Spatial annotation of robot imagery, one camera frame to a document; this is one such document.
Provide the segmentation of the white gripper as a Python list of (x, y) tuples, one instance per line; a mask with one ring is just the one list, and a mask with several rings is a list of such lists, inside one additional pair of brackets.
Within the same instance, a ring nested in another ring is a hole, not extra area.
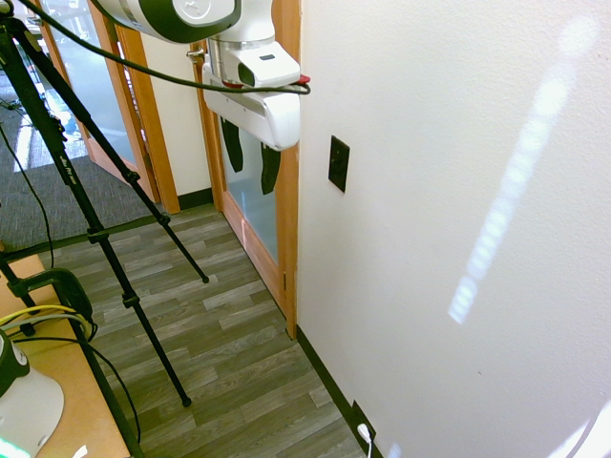
[(262, 193), (272, 193), (281, 166), (280, 151), (295, 146), (300, 139), (300, 97), (296, 94), (237, 94), (210, 90), (204, 90), (203, 94), (207, 107), (222, 117), (223, 140), (234, 172), (243, 168), (240, 129), (262, 142)]

